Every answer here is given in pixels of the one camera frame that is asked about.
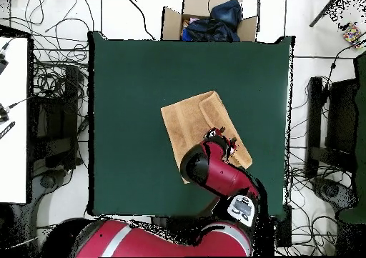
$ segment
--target green table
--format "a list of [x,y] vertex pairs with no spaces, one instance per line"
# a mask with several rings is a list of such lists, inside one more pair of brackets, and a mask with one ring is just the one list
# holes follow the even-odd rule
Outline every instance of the green table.
[[156,216],[202,211],[214,195],[183,183],[160,109],[215,90],[253,158],[250,173],[267,189],[269,213],[281,214],[291,40],[109,41],[89,33],[89,210]]

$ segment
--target cardboard box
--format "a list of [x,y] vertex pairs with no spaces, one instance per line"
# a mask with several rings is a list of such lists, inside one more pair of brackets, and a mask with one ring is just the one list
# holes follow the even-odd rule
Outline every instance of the cardboard box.
[[[218,4],[229,0],[183,0],[182,13],[171,10],[168,7],[163,9],[162,36],[161,40],[181,40],[182,22],[184,19],[207,18],[209,11]],[[237,27],[237,35],[240,41],[255,41],[257,38],[258,16],[243,19]]]

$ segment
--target folded towel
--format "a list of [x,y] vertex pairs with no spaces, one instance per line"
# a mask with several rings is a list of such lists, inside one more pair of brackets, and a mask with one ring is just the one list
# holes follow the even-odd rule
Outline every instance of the folded towel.
[[178,168],[183,156],[213,127],[225,127],[224,135],[236,137],[237,150],[229,157],[235,166],[247,169],[252,158],[232,124],[229,114],[216,91],[210,91],[161,108]]

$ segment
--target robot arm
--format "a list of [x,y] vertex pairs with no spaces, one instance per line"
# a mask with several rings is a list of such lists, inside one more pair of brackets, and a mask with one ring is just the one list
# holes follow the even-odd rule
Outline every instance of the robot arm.
[[245,170],[223,159],[234,153],[234,139],[213,128],[184,156],[180,172],[190,181],[219,195],[212,222],[192,246],[176,244],[144,229],[115,220],[97,221],[76,238],[72,257],[193,257],[252,256],[259,193]]

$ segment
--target white cable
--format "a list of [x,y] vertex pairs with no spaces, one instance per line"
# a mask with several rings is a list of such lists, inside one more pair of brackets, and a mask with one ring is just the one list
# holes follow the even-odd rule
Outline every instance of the white cable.
[[32,241],[34,241],[34,240],[35,240],[35,239],[37,239],[37,238],[39,238],[39,236],[34,237],[34,238],[30,239],[30,240],[26,240],[25,242],[22,242],[22,243],[20,243],[20,244],[16,244],[15,246],[12,246],[12,247],[9,247],[9,248],[6,248],[6,249],[12,249],[12,248],[15,248],[15,247],[19,247],[19,246],[21,246],[21,245],[23,245],[23,244],[27,244],[28,242],[32,242]]

